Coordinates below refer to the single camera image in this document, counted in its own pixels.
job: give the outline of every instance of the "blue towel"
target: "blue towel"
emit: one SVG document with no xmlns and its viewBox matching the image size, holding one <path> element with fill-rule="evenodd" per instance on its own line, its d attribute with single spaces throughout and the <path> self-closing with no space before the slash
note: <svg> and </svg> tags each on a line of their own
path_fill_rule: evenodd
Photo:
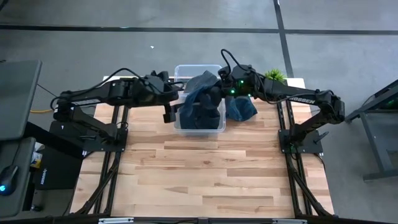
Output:
<svg viewBox="0 0 398 224">
<path fill-rule="evenodd" d="M 179 109 L 182 129 L 218 129 L 220 123 L 219 103 L 215 103 L 209 94 L 204 93 L 217 81 L 217 77 L 208 71 L 188 81 L 185 92 L 193 91 Z M 225 106 L 226 117 L 235 121 L 246 121 L 257 114 L 257 110 L 248 96 L 226 97 Z"/>
</svg>

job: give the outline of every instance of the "desk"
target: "desk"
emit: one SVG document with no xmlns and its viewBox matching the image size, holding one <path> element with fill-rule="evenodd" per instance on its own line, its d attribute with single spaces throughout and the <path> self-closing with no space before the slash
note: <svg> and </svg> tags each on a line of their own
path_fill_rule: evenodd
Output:
<svg viewBox="0 0 398 224">
<path fill-rule="evenodd" d="M 301 78 L 288 84 L 304 87 Z M 163 123 L 163 106 L 131 109 L 112 216 L 294 217 L 285 157 L 279 151 L 277 110 L 261 100 L 253 102 L 258 114 L 249 121 L 227 121 L 223 133 L 204 138 L 175 133 L 173 124 Z M 297 123 L 311 117 L 308 105 L 292 102 L 292 107 Z M 112 112 L 113 107 L 98 105 L 95 118 L 110 123 Z M 83 161 L 71 212 L 97 187 L 103 157 L 96 152 Z M 312 154 L 302 157 L 308 187 L 333 213 L 321 162 Z"/>
</svg>

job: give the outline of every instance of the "wooden table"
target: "wooden table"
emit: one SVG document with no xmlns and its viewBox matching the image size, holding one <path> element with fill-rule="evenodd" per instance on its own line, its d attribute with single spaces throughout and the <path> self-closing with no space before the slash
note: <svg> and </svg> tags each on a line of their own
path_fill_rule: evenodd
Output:
<svg viewBox="0 0 398 224">
<path fill-rule="evenodd" d="M 289 79 L 288 84 L 304 87 L 301 78 Z M 163 123 L 162 106 L 131 109 L 112 216 L 293 217 L 285 157 L 277 140 L 276 108 L 258 99 L 253 102 L 257 115 L 245 122 L 227 121 L 223 133 L 205 138 L 175 133 L 173 124 Z M 311 117 L 308 105 L 292 103 L 292 107 L 297 123 Z M 112 113 L 113 107 L 98 105 L 95 118 L 110 123 Z M 103 157 L 103 152 L 96 152 L 83 161 L 71 212 L 81 208 L 97 187 Z M 308 187 L 333 213 L 319 158 L 302 157 Z"/>
</svg>

